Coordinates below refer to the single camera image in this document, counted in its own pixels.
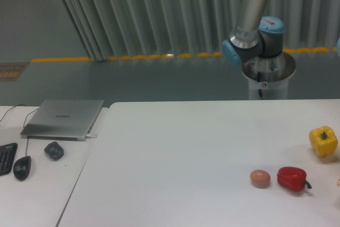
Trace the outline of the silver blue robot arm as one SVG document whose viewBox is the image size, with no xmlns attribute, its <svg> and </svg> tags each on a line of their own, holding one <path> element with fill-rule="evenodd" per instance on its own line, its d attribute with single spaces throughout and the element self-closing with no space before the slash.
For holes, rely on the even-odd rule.
<svg viewBox="0 0 340 227">
<path fill-rule="evenodd" d="M 339 0 L 278 0 L 286 13 L 265 15 L 268 0 L 242 0 L 236 25 L 222 42 L 234 65 L 279 56 L 284 46 L 338 46 Z"/>
</svg>

